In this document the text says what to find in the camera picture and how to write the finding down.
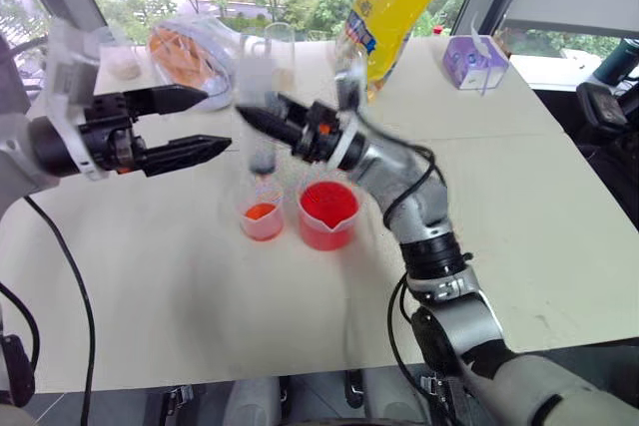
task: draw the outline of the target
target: small measuring cup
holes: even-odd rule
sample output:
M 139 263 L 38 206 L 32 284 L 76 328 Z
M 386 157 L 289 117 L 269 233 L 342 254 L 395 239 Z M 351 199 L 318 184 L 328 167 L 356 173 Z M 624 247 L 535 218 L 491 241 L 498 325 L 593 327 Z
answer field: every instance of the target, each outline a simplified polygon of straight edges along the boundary
M 361 194 L 338 171 L 310 174 L 298 188 L 300 236 L 311 248 L 330 251 L 353 237 Z
M 256 176 L 240 189 L 237 200 L 240 226 L 256 241 L 275 238 L 284 227 L 284 190 L 271 176 Z

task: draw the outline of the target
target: floor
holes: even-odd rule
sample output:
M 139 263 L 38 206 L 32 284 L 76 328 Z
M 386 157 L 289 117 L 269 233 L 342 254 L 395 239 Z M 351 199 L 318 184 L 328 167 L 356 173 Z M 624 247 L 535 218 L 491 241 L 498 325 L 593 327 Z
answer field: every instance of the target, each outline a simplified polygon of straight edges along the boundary
M 597 387 L 639 405 L 639 346 L 589 346 L 543 353 L 579 374 Z M 340 372 L 305 374 L 292 378 L 292 411 L 288 422 L 311 419 L 363 417 L 363 408 L 351 409 L 343 396 Z M 180 425 L 217 426 L 232 383 L 196 386 L 199 407 L 180 418 Z M 157 426 L 164 389 L 99 391 L 92 396 L 91 424 L 94 426 Z M 82 396 L 79 393 L 38 394 L 25 408 L 42 426 L 77 423 Z M 167 424 L 178 424 L 175 421 Z M 464 424 L 494 424 L 483 408 L 471 399 Z

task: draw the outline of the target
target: orange liquid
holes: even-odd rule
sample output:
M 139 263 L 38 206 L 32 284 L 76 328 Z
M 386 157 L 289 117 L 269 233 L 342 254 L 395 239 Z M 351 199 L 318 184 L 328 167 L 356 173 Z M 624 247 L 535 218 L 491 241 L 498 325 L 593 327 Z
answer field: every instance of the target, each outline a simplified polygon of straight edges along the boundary
M 262 216 L 266 216 L 270 212 L 276 209 L 273 204 L 257 204 L 250 207 L 244 216 L 250 219 L 260 219 Z

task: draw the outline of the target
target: tissue box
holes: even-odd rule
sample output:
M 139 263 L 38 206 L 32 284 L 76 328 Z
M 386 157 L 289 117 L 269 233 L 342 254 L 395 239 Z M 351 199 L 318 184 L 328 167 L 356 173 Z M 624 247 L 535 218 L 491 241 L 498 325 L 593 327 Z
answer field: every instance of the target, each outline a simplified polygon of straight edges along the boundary
M 492 37 L 479 35 L 477 41 L 488 47 L 490 58 L 477 51 L 475 40 L 469 35 L 451 37 L 443 55 L 443 66 L 459 90 L 483 90 L 484 85 L 486 89 L 494 89 L 508 70 L 508 59 Z

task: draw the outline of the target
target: tabletop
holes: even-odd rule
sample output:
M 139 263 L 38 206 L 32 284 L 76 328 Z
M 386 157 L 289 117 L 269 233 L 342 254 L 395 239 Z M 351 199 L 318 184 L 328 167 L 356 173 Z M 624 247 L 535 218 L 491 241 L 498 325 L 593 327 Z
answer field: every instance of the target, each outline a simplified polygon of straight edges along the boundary
M 393 82 L 410 58 L 398 64 Z M 531 99 L 525 85 L 517 89 L 519 104 Z M 452 99 L 448 109 L 457 105 L 453 93 L 441 94 Z M 465 95 L 459 98 L 464 109 Z M 530 104 L 531 112 L 543 109 Z M 426 112 L 415 108 L 413 123 L 429 125 Z M 145 119 L 139 131 L 152 144 L 189 133 L 228 135 L 238 121 L 229 109 L 187 112 Z M 468 138 L 458 131 L 428 142 L 446 174 L 455 232 L 474 253 L 516 351 L 639 334 L 636 230 L 569 139 L 553 131 L 486 130 Z M 67 238 L 92 298 L 95 389 L 393 363 L 385 309 L 403 264 L 374 202 L 364 196 L 353 243 L 310 249 L 298 234 L 294 198 L 308 166 L 279 150 L 286 227 L 272 241 L 253 242 L 239 229 L 232 202 L 246 175 L 244 154 L 239 140 L 195 168 L 151 179 L 68 178 L 34 196 Z M 80 390 L 88 347 L 80 295 L 52 234 L 22 202 L 0 223 L 0 254 L 3 281 L 40 326 L 38 391 Z M 6 330 L 21 334 L 28 349 L 19 314 L 3 314 Z M 412 333 L 396 318 L 405 361 L 421 362 Z

